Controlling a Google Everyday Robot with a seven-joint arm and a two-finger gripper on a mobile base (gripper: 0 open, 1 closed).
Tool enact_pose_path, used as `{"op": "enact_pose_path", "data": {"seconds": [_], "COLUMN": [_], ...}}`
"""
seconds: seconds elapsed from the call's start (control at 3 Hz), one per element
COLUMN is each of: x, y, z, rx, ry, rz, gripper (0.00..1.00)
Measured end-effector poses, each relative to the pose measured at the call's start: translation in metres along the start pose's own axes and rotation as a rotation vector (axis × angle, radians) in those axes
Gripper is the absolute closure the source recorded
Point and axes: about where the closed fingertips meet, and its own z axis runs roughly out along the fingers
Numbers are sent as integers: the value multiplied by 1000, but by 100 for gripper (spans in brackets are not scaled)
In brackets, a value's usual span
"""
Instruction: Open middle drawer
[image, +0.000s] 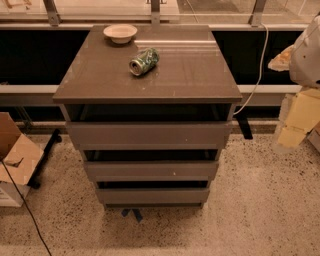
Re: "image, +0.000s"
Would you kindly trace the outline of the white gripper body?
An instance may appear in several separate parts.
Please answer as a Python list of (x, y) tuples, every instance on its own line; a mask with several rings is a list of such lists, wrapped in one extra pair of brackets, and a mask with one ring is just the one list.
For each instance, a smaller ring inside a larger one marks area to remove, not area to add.
[(290, 130), (310, 132), (320, 122), (320, 90), (307, 89), (297, 93), (285, 121)]

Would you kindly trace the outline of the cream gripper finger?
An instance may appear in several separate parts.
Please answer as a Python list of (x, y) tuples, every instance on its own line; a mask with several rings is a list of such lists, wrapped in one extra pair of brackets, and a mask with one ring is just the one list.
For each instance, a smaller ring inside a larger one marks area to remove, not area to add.
[(295, 127), (283, 127), (280, 129), (280, 134), (277, 142), (286, 148), (296, 148), (305, 139), (306, 134), (303, 130)]
[(288, 71), (292, 50), (292, 45), (285, 48), (281, 53), (279, 53), (268, 63), (268, 68), (278, 72)]

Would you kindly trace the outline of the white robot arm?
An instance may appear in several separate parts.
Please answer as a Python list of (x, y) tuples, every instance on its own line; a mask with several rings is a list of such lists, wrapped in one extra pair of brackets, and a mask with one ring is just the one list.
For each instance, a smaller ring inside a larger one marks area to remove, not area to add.
[(283, 100), (275, 134), (279, 148), (295, 149), (320, 122), (320, 15), (293, 45), (269, 62), (268, 68), (288, 71), (290, 79), (302, 87)]

